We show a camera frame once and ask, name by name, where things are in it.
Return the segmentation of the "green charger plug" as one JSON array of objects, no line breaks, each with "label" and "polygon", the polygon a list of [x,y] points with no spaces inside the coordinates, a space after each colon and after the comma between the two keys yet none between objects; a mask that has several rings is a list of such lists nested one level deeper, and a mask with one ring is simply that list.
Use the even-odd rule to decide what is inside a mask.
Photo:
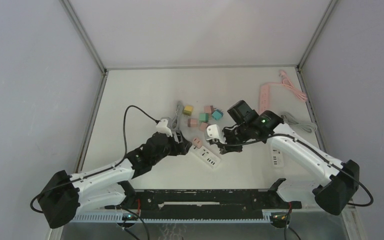
[{"label": "green charger plug", "polygon": [[207,123],[209,121],[209,119],[210,119],[210,114],[209,113],[202,112],[198,116],[198,120],[200,122],[203,122],[203,123]]}]

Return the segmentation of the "pink power strip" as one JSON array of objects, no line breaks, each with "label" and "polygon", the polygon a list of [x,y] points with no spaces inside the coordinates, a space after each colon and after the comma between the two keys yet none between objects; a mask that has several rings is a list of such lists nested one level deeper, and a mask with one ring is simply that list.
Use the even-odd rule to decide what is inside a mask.
[{"label": "pink power strip", "polygon": [[259,108],[258,112],[262,114],[264,111],[269,110],[271,107],[270,102],[270,87],[269,83],[263,84],[259,91]]}]

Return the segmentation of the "pink USB charger plug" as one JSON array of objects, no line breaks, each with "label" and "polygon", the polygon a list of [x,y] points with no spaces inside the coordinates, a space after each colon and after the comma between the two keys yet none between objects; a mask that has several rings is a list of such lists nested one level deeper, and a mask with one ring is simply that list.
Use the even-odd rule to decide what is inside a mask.
[{"label": "pink USB charger plug", "polygon": [[192,144],[197,148],[197,149],[200,149],[202,146],[203,146],[203,141],[198,138],[198,137],[195,137],[193,138],[192,140]]}]

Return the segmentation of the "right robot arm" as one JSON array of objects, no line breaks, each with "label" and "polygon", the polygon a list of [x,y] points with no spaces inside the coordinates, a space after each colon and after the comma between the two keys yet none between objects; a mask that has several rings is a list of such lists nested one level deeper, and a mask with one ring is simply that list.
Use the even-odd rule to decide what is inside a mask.
[{"label": "right robot arm", "polygon": [[288,202],[313,199],[325,212],[338,216],[346,206],[369,207],[374,196],[360,181],[360,166],[353,160],[337,159],[297,134],[282,117],[265,110],[261,114],[240,100],[228,109],[235,124],[207,128],[207,141],[219,148],[220,154],[240,153],[243,146],[264,143],[285,153],[303,169],[315,183],[309,189],[306,182],[280,180],[269,194],[269,203],[282,208]]}]

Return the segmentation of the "white power strip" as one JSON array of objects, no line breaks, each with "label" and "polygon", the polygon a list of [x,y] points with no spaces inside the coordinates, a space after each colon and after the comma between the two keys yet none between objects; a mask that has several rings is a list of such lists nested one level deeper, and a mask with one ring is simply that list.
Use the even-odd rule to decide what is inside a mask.
[{"label": "white power strip", "polygon": [[284,167],[284,157],[283,157],[282,152],[277,148],[271,147],[270,153],[271,153],[272,165],[275,168],[283,168]]},{"label": "white power strip", "polygon": [[221,159],[205,146],[197,147],[193,145],[189,152],[212,169],[216,169],[221,162]]}]

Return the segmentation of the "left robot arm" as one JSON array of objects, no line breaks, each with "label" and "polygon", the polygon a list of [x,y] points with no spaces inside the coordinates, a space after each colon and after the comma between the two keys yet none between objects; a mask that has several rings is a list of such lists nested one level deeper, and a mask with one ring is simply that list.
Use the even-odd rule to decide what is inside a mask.
[{"label": "left robot arm", "polygon": [[36,197],[39,212],[49,227],[56,229],[83,212],[101,207],[121,205],[129,209],[137,200],[129,181],[148,173],[167,156],[185,156],[191,146],[181,131],[174,136],[156,132],[114,163],[83,173],[58,171]]}]

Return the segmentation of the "teal charger plug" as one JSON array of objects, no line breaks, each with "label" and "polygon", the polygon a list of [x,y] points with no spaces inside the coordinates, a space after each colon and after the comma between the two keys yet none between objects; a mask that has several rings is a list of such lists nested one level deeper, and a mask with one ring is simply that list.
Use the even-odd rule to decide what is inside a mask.
[{"label": "teal charger plug", "polygon": [[214,120],[218,121],[224,116],[224,113],[219,109],[215,109],[211,116]]}]

